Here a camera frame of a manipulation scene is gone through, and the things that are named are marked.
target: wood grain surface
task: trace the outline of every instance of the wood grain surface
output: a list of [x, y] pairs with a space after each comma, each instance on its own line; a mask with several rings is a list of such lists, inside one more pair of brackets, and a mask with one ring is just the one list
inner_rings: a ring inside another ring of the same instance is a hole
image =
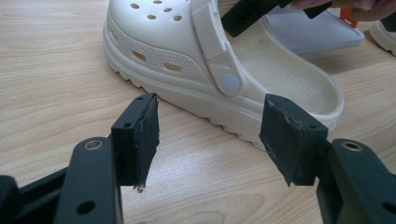
[[[0, 3], [0, 174], [22, 187], [68, 165], [74, 146], [107, 136], [145, 93], [106, 62], [108, 1]], [[396, 173], [396, 57], [367, 32], [358, 47], [304, 58], [331, 75], [346, 106], [334, 138], [371, 147]], [[321, 223], [316, 187], [288, 187], [268, 155], [164, 101], [145, 191], [122, 188], [125, 223]]]

